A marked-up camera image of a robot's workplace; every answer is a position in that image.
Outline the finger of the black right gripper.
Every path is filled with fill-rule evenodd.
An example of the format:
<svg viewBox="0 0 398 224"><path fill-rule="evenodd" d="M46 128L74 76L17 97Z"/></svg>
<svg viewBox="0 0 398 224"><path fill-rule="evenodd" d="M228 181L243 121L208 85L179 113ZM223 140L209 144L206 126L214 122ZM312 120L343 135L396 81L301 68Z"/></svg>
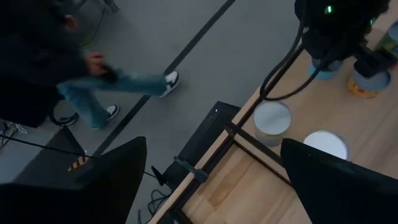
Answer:
<svg viewBox="0 0 398 224"><path fill-rule="evenodd" d="M354 69L364 78L384 72L398 62L398 58L386 49L371 50L364 44L355 48L353 56L356 58Z"/></svg>

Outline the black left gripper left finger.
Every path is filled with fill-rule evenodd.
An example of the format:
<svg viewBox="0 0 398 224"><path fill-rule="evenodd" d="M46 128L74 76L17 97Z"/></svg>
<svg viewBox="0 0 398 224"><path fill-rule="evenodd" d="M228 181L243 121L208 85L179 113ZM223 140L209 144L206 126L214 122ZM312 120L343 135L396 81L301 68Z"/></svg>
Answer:
<svg viewBox="0 0 398 224"><path fill-rule="evenodd" d="M138 136L66 173L54 187L0 184L0 224L125 224L144 176Z"/></svg>

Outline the pale grey tin can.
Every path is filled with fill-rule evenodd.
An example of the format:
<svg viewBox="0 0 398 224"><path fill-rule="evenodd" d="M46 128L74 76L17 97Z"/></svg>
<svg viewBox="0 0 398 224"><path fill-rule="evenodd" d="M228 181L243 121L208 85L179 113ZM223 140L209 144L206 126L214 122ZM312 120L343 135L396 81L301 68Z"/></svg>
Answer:
<svg viewBox="0 0 398 224"><path fill-rule="evenodd" d="M253 113L255 136L265 146L281 144L292 123L289 107L279 101L263 101Z"/></svg>

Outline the person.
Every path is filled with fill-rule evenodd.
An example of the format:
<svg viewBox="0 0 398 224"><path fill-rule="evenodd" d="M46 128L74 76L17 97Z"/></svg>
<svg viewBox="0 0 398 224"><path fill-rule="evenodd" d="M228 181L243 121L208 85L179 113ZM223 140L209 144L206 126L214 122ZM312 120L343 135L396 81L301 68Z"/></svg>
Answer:
<svg viewBox="0 0 398 224"><path fill-rule="evenodd" d="M103 108L93 91L163 97L178 85L177 71L126 73L103 54L81 50L70 33L77 28L54 0L0 0L0 76L55 87L93 129L119 113L118 105Z"/></svg>

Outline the pale blue mixed fruit can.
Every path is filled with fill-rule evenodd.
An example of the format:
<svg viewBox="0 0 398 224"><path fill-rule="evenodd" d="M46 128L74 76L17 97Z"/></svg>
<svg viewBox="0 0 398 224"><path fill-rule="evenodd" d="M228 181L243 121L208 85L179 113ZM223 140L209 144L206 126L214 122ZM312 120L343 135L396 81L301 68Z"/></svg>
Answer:
<svg viewBox="0 0 398 224"><path fill-rule="evenodd" d="M312 64L308 69L308 75L311 76L313 72L316 70L318 65L320 64L321 60L320 59L312 59ZM333 63L329 64L329 66L326 69L320 70L318 75L316 76L316 79L319 80L329 80L337 76L339 74L340 69L342 67L343 62L342 61L334 61Z"/></svg>

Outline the grey table clamp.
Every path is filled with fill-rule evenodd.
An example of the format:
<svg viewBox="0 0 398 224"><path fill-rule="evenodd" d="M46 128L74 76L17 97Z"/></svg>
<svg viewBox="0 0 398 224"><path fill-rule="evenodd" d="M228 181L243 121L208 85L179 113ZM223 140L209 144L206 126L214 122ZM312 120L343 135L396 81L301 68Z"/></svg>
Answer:
<svg viewBox="0 0 398 224"><path fill-rule="evenodd" d="M184 167L186 170L191 172L194 175L194 179L199 181L200 183L205 183L209 177L209 174L201 169L197 169L189 164L186 160L175 156L174 161Z"/></svg>

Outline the yellow-sided tin can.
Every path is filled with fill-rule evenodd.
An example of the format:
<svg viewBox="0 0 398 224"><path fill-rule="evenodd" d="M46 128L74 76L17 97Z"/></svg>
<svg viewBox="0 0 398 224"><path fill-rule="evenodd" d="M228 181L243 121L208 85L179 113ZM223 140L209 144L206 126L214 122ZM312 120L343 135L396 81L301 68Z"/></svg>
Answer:
<svg viewBox="0 0 398 224"><path fill-rule="evenodd" d="M349 149L345 141L329 131L315 131L309 134L303 143L340 159L347 160L349 158Z"/></svg>

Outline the black computer box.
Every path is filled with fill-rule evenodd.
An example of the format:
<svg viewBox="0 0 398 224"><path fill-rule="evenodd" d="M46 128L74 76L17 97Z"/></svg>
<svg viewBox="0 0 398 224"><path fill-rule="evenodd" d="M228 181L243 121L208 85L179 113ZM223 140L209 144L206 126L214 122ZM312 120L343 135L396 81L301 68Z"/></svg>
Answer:
<svg viewBox="0 0 398 224"><path fill-rule="evenodd" d="M226 123L230 122L239 112L240 107L217 101L205 116L177 157L195 167L223 132ZM175 190L188 175L188 169L173 161L170 166L157 176L160 185L167 185Z"/></svg>

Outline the green spaghetti sauce can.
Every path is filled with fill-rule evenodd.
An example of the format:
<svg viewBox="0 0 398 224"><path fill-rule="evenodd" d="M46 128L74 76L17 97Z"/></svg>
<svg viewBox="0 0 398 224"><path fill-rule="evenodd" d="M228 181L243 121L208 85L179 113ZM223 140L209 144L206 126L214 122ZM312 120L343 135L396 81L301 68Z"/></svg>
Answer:
<svg viewBox="0 0 398 224"><path fill-rule="evenodd" d="M398 20L396 20L376 45L376 50L385 49L398 58Z"/></svg>

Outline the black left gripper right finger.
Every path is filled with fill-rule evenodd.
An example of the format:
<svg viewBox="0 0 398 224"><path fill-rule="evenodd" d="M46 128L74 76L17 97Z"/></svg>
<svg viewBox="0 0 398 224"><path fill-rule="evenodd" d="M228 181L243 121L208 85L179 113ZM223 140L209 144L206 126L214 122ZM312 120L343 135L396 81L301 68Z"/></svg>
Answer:
<svg viewBox="0 0 398 224"><path fill-rule="evenodd" d="M280 156L312 224L398 224L398 179L293 139Z"/></svg>

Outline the black hazard-striped floor mat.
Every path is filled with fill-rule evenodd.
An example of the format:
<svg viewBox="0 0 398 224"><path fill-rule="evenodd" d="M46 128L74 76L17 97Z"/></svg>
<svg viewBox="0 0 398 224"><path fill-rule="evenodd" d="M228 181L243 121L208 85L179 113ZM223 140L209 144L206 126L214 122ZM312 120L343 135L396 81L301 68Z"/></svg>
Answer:
<svg viewBox="0 0 398 224"><path fill-rule="evenodd" d="M60 187L72 170L82 166L90 158L68 127L60 128L42 149L14 179L17 184L39 187Z"/></svg>

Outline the black aluminium rig frame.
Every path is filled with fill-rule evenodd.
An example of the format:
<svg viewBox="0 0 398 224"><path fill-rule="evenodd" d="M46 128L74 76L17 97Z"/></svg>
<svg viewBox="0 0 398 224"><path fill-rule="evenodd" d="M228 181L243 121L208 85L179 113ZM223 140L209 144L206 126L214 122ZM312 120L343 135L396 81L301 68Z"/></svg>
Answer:
<svg viewBox="0 0 398 224"><path fill-rule="evenodd" d="M247 131L243 130L242 127L252 116L256 107L265 100L265 97L274 89L276 84L285 75L288 69L300 57L300 54L303 52L303 50L304 47L302 44L294 47L292 52L287 54L287 58L283 59L280 64L278 64L276 68L271 71L271 73L263 81L262 85L253 93L252 97L250 97L250 99L232 119L232 121L225 124L223 132L208 148L208 151L198 161L195 168L201 169L210 175L213 169L220 163L232 146L238 146L251 158L257 160L269 172L276 175L285 184L288 186L292 185L288 178L276 171L269 164L265 163L264 159L262 159L260 155L266 156L278 164L278 166L282 167L283 163L281 156L269 149L269 147L262 145ZM237 140L235 140L236 136L241 136L246 142L249 143L249 145L253 146L255 150L260 153L260 155L255 154L253 151L250 151ZM166 217L170 217L178 224L192 224L191 220L186 216L186 214L183 213L182 207L192 197L197 189L205 183L200 183L199 181L195 180L194 175L189 172L189 174L182 180L180 185L173 190L169 196L164 196L162 198L162 202L159 204L160 208L156 208L151 213L152 218L145 224L164 224L163 221Z"/></svg>

